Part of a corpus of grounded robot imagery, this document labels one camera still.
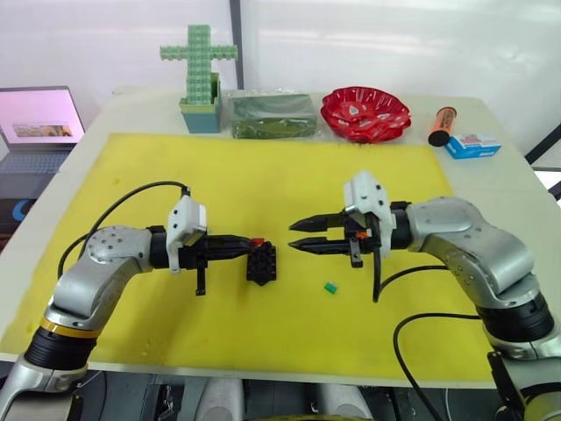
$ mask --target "small green lego brick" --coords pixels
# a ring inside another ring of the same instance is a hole
[[[327,282],[323,288],[331,294],[335,294],[337,292],[337,285],[333,282]]]

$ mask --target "laptop keyboard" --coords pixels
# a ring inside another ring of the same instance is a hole
[[[52,174],[68,153],[9,153],[0,162],[0,174]]]

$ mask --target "white table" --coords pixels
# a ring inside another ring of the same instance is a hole
[[[112,132],[188,134],[178,109],[180,91],[123,88],[116,91],[60,172],[33,205],[8,246],[0,254],[0,335],[11,322],[31,283],[33,271],[65,209],[82,185],[86,174]],[[319,109],[322,95],[312,95]],[[400,96],[411,109],[413,125],[393,143],[426,145],[436,111],[450,105],[458,110],[455,132],[492,133],[502,144],[492,158],[455,161],[443,149],[435,149],[456,196],[474,203],[494,225],[512,232],[535,255],[536,275],[551,310],[561,316],[561,210],[534,176],[527,162],[511,144],[508,135],[485,104],[476,98]],[[315,140],[341,141],[321,121]],[[220,136],[229,137],[229,130]],[[84,221],[89,226],[91,221]],[[15,355],[1,354],[1,360]],[[347,382],[404,386],[389,379],[342,378],[329,375],[280,373],[235,373],[184,367],[150,367],[92,363],[91,367],[114,371],[154,372],[181,375],[237,375],[244,378],[309,382]],[[492,388],[491,382],[423,382],[424,386]]]

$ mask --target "white backdrop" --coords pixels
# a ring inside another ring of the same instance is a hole
[[[249,89],[365,85],[398,95],[476,96],[523,153],[559,124],[558,0],[243,0],[242,5]]]
[[[68,85],[86,127],[122,85],[185,87],[186,62],[161,61],[187,25],[231,44],[228,0],[0,0],[0,87]],[[225,88],[234,61],[213,61]]]

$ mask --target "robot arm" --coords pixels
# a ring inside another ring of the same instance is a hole
[[[204,206],[184,195],[163,226],[138,230],[110,226],[93,234],[80,259],[59,279],[27,351],[16,360],[0,390],[0,421],[24,391],[64,392],[87,371],[97,337],[127,282],[154,268],[197,270],[197,295],[205,294],[210,260],[249,253],[250,239],[207,235]]]
[[[339,214],[305,218],[290,228],[320,232],[343,226],[345,240],[314,237],[290,246],[318,254],[372,253],[380,247],[434,255],[454,274],[483,321],[495,350],[488,359],[505,404],[528,420],[561,417],[561,329],[540,293],[527,247],[463,199],[390,204],[366,171],[345,184],[344,197]],[[380,229],[368,226],[368,219],[380,221]],[[381,235],[383,224],[392,226],[391,235]]]
[[[528,420],[561,417],[561,330],[526,246],[455,197],[411,204],[406,212],[408,250],[441,260],[475,305],[495,350],[487,358],[505,404]]]

